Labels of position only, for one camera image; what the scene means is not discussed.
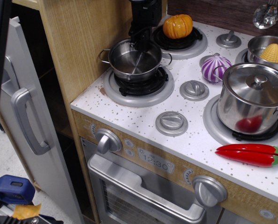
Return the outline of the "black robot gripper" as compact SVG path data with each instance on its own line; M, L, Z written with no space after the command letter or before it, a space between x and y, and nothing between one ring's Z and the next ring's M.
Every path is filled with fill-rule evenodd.
M140 52L151 48L150 36L152 28L157 27L162 19L161 0L130 0L132 22L128 35L130 46Z

